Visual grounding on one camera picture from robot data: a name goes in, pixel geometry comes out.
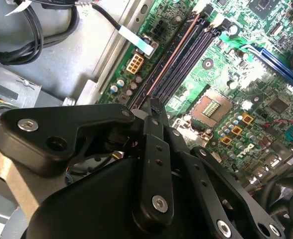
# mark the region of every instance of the black cable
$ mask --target black cable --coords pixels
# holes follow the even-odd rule
[[[44,38],[43,48],[59,44],[60,42],[67,39],[77,29],[79,25],[79,21],[80,21],[79,13],[78,13],[77,7],[74,6],[71,8],[71,19],[70,19],[68,28],[64,32],[61,32],[52,36],[46,36]],[[22,47],[20,50],[24,51],[26,48],[29,48],[28,51],[32,50],[34,48],[33,42],[28,43],[27,45]]]
[[[74,6],[74,2],[75,1],[70,1],[70,3],[65,4],[65,3],[54,3],[52,1],[48,1],[48,0],[31,0],[37,3],[41,3],[41,4],[46,4],[46,5],[51,5],[51,6]]]
[[[288,170],[283,173],[280,176],[277,176],[276,178],[272,179],[262,190],[261,199],[260,199],[260,205],[261,207],[266,211],[269,206],[269,196],[272,193],[272,190],[274,189],[274,186],[276,182],[284,177],[287,177],[288,175],[293,173],[293,165],[288,168]]]
[[[64,32],[61,32],[52,36],[44,37],[43,48],[61,43],[63,40],[65,40],[77,29],[79,25],[79,21],[80,21],[79,13],[78,13],[77,7],[74,6],[71,8],[71,19],[70,19],[68,28]],[[33,41],[18,50],[15,50],[12,52],[0,52],[0,62],[4,65],[11,65],[12,63],[17,63],[14,60],[18,59],[19,57],[22,57],[23,55],[27,53],[34,51],[35,46],[37,47],[37,45],[35,45],[35,42]]]
[[[35,47],[31,54],[26,56],[21,56],[20,58],[11,61],[10,62],[11,65],[23,65],[23,64],[31,63],[35,61],[36,59],[38,59],[43,49],[43,41],[44,41],[43,31],[42,31],[42,27],[36,13],[34,12],[31,6],[29,6],[24,12],[29,23],[31,25],[35,25],[35,28],[36,28],[37,37],[35,37],[35,41],[34,41]]]
[[[99,13],[101,13],[115,27],[116,30],[118,30],[118,31],[120,30],[121,26],[102,7],[100,7],[94,3],[92,3],[91,6],[94,10],[97,10]]]

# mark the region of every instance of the chip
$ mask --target chip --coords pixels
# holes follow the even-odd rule
[[[262,9],[265,9],[268,4],[270,4],[270,0],[260,0],[258,2],[258,6],[260,6]]]
[[[275,98],[268,104],[269,109],[271,109],[277,115],[283,113],[288,107],[289,104],[285,103],[280,98]]]
[[[217,2],[218,2],[219,4],[221,4],[222,6],[224,6],[225,3],[226,3],[226,0],[218,0]]]
[[[249,4],[250,10],[260,19],[264,20],[276,7],[280,0],[253,0]]]

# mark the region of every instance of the black fan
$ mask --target black fan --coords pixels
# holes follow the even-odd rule
[[[293,239],[293,165],[270,181],[260,196],[260,205],[283,225],[286,237]]]

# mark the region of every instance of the metal panel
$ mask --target metal panel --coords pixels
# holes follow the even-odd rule
[[[119,21],[130,12],[132,2],[135,0],[103,0],[99,5]],[[67,28],[70,11],[45,10],[38,3],[33,3],[32,7],[40,19],[44,35]],[[14,8],[14,5],[0,0],[0,51],[16,50],[33,39],[23,13],[5,17]],[[44,49],[39,59],[31,64],[8,68],[42,85],[44,91],[55,97],[77,99],[87,80],[93,77],[93,70],[116,32],[98,12],[91,9],[88,12],[87,16],[82,14],[78,29],[64,42]]]
[[[20,108],[34,107],[41,86],[4,69],[0,64],[0,98]]]

